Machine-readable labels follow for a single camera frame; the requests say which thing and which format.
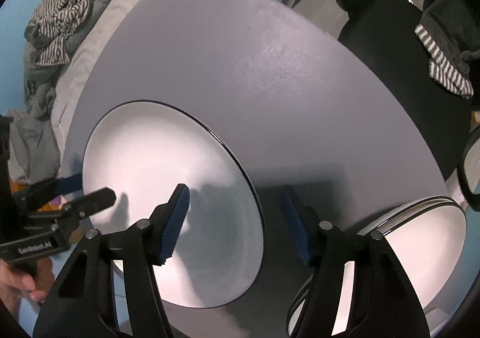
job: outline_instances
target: gray floor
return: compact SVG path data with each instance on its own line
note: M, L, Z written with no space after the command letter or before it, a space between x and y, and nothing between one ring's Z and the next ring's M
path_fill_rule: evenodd
M423 0L412 1L421 8ZM348 20L347 14L338 7L335 0L301 0L293 9L335 39Z

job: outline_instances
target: striped towel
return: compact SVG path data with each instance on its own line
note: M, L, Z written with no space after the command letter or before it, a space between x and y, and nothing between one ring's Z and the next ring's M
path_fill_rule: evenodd
M55 66L70 62L64 41L88 18L91 4L90 0L42 0L38 4L27 30L33 28L35 37L49 44L41 49L35 64Z
M449 92L461 95L464 98L472 97L473 87L470 81L447 59L422 24L417 25L415 34L431 55L428 69L430 78L436 80Z

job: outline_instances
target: table surface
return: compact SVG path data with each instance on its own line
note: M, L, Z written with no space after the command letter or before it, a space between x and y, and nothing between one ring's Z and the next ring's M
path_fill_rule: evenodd
M402 203L447 194L387 88L275 0L141 0L83 90L61 176L81 171L98 121L134 100L170 104L205 124L242 164L262 205L265 256L250 289L213 309L165 303L172 325L191 338L286 337L287 310L310 270L279 210L282 185L350 230Z

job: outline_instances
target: blue wall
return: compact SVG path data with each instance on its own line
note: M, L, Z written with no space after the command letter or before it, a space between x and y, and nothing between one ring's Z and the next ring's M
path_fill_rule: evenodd
M23 102L23 31L41 0L6 0L0 8L0 113L25 109Z

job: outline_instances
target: human hand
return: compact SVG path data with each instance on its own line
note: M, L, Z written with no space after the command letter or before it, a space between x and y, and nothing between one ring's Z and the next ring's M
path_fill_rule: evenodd
M50 258L37 260L37 276L35 278L0 261L0 299L15 317L18 316L22 290L29 291L29 296L33 301L42 303L54 281L55 276L52 273Z

